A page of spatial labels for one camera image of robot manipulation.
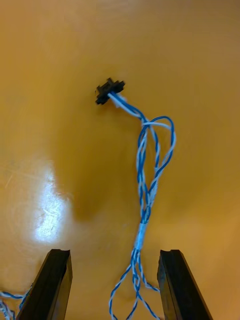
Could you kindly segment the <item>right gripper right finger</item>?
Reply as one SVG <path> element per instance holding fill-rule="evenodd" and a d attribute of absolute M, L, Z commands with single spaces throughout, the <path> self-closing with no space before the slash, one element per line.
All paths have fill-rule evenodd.
<path fill-rule="evenodd" d="M 166 320 L 213 318 L 180 250 L 160 251 L 157 281 Z"/>

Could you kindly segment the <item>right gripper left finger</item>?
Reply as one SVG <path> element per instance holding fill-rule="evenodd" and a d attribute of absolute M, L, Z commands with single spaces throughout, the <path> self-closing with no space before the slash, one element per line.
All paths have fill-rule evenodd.
<path fill-rule="evenodd" d="M 51 249 L 16 318 L 18 320 L 64 320 L 72 279 L 71 252 Z"/>

